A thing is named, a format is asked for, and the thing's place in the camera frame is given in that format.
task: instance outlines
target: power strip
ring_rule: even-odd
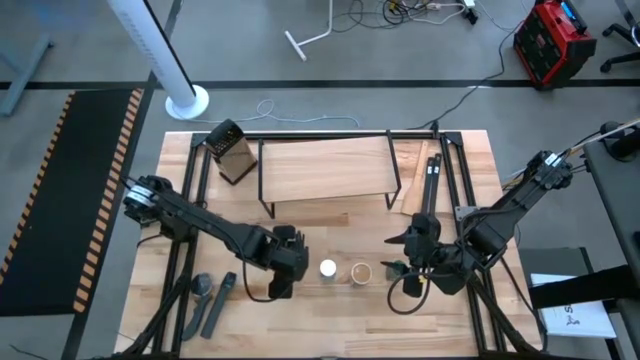
[[[473,9],[476,7],[475,0],[461,0],[460,2],[463,3],[468,9]]]

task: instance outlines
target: white paper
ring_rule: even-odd
[[[574,277],[531,274],[531,282],[536,286]],[[616,332],[613,329],[607,311],[604,309],[604,305],[602,305],[602,301],[545,308],[539,311],[549,335],[608,339],[616,337]]]

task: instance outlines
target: small cup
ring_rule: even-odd
[[[320,263],[320,278],[325,282],[333,282],[336,277],[338,266],[333,260],[322,260]]]
[[[364,286],[371,281],[373,270],[365,263],[357,263],[351,268],[351,282],[354,286]]]

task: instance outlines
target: white stand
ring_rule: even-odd
[[[178,120],[195,119],[207,110],[209,93],[202,86],[193,85],[193,89],[196,91],[196,101],[189,106],[178,106],[171,100],[171,97],[167,97],[164,108],[172,118]]]
[[[169,94],[165,103],[167,113],[178,120],[189,120],[201,115],[209,105],[209,94],[199,86],[191,86],[146,1],[107,2],[138,50],[147,57],[153,73]]]
[[[287,37],[287,39],[289,39],[289,42],[291,43],[293,48],[296,49],[296,52],[300,56],[300,59],[302,59],[302,61],[307,61],[307,56],[302,51],[302,46],[329,36],[332,30],[333,30],[333,0],[329,0],[329,29],[327,29],[325,33],[320,34],[316,37],[312,37],[311,39],[305,40],[303,42],[296,42],[293,39],[293,36],[291,36],[291,33],[289,33],[289,31],[285,31],[284,34]]]

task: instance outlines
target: red power station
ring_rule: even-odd
[[[596,39],[568,0],[536,0],[513,47],[538,90],[563,87],[596,52]]]

